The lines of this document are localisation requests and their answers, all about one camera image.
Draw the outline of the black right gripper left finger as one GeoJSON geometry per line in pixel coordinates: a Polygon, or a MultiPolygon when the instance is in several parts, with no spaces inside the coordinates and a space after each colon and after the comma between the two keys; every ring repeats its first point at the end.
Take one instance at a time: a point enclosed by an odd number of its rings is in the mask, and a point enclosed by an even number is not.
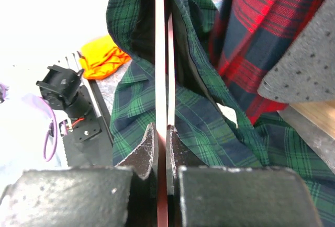
{"type": "Polygon", "coordinates": [[[150,123],[139,145],[117,164],[133,171],[126,226],[157,225],[158,151],[156,127],[150,123]]]}

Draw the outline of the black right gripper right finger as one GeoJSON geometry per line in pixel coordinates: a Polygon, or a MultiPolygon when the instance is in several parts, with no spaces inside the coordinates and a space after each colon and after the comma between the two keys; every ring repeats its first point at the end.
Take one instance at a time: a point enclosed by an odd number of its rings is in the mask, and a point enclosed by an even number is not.
{"type": "Polygon", "coordinates": [[[175,126],[169,125],[166,134],[166,182],[168,203],[168,226],[181,226],[180,195],[177,170],[180,166],[199,167],[206,164],[200,160],[180,139],[175,126]]]}

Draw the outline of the green plaid garment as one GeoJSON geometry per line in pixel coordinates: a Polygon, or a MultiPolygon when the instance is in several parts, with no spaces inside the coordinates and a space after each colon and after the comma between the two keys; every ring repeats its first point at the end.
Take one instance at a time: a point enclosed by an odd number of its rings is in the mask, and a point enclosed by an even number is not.
{"type": "MultiPolygon", "coordinates": [[[[165,0],[173,17],[175,125],[184,144],[208,165],[283,166],[305,181],[324,226],[334,226],[334,174],[278,111],[252,123],[210,60],[221,6],[212,0],[165,0]]],[[[114,164],[141,141],[155,120],[154,0],[109,0],[107,28],[132,58],[115,91],[110,130],[114,164]]]]}

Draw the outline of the thick pink plastic hanger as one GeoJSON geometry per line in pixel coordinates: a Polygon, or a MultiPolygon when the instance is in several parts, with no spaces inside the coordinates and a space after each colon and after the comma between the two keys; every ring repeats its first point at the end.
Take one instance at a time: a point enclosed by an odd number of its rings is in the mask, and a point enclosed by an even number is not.
{"type": "Polygon", "coordinates": [[[175,63],[172,15],[165,20],[164,0],[155,0],[155,124],[158,135],[157,224],[168,226],[166,134],[175,121],[175,63]]]}

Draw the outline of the black dotted garment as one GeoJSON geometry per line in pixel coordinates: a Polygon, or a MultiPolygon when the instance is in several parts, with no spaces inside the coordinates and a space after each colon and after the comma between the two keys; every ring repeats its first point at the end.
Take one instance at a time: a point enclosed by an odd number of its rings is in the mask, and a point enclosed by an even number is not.
{"type": "Polygon", "coordinates": [[[334,99],[334,0],[325,0],[278,63],[258,94],[279,103],[334,99]]]}

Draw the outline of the red navy plaid skirt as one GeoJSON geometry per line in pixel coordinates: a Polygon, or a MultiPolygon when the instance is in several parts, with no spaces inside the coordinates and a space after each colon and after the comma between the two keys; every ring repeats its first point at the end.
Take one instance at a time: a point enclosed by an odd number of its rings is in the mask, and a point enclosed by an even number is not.
{"type": "Polygon", "coordinates": [[[209,52],[239,107],[252,123],[286,107],[257,90],[324,0],[222,0],[209,52]]]}

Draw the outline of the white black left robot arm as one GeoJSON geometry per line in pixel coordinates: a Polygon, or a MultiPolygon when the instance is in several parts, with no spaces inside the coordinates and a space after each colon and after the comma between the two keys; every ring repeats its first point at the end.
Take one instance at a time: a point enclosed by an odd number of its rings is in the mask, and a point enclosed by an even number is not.
{"type": "Polygon", "coordinates": [[[86,117],[92,105],[80,91],[84,70],[75,72],[58,65],[48,66],[49,72],[42,81],[37,81],[41,96],[53,110],[62,110],[71,120],[86,117]]]}

